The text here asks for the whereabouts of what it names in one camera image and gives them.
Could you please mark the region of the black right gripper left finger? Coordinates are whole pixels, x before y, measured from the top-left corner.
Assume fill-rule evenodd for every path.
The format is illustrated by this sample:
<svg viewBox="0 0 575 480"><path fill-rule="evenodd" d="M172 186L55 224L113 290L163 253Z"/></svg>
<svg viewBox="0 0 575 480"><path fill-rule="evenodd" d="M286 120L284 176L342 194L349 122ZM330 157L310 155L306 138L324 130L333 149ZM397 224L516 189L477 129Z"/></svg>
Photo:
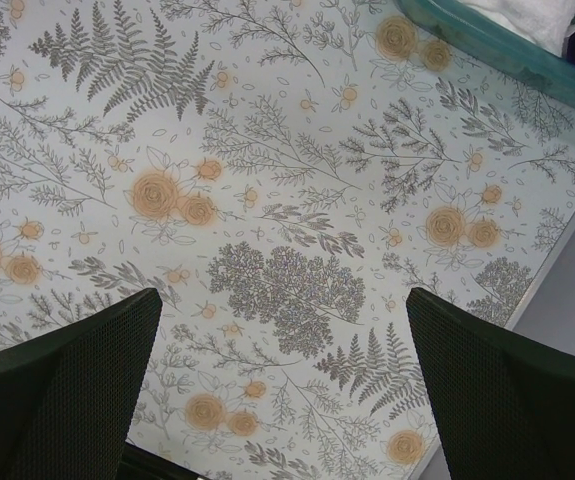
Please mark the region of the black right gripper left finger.
<svg viewBox="0 0 575 480"><path fill-rule="evenodd" d="M142 290L0 351L0 479L113 479L162 300Z"/></svg>

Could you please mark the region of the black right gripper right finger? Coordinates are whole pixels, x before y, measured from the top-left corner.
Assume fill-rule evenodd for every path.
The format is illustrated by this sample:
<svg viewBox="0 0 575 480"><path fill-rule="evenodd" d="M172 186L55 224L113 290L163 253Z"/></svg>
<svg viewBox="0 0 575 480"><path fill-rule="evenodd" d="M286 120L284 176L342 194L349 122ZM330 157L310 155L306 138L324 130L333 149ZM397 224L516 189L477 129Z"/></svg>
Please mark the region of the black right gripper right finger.
<svg viewBox="0 0 575 480"><path fill-rule="evenodd" d="M411 333L453 479L575 479L575 356L419 287Z"/></svg>

